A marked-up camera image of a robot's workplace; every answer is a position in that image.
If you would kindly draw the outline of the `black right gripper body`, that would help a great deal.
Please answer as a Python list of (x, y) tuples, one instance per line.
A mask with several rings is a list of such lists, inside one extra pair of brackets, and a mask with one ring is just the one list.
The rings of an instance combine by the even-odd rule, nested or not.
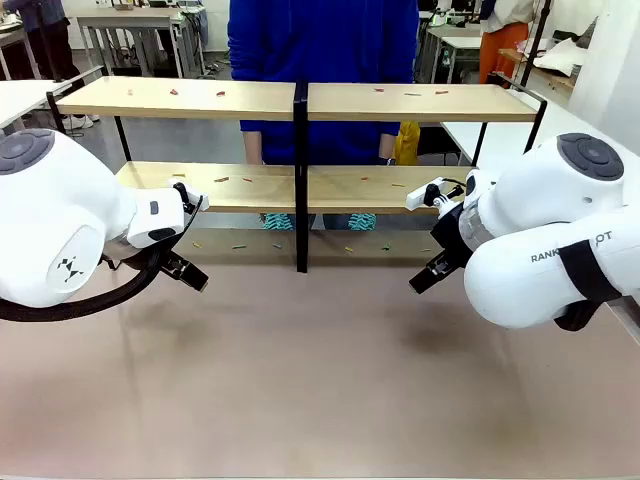
[(459, 219), (462, 212), (463, 205), (459, 203), (440, 218), (431, 230), (431, 236), (442, 248), (437, 258), (443, 259), (447, 264), (466, 264), (472, 255), (472, 250), (460, 233)]

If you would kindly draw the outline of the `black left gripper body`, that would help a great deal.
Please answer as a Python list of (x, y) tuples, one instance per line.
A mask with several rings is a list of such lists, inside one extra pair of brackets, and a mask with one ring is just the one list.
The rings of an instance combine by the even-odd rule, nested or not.
[(176, 239), (165, 239), (154, 243), (126, 258), (124, 264), (138, 272), (163, 271), (167, 274), (180, 274), (181, 257), (173, 252), (176, 243)]

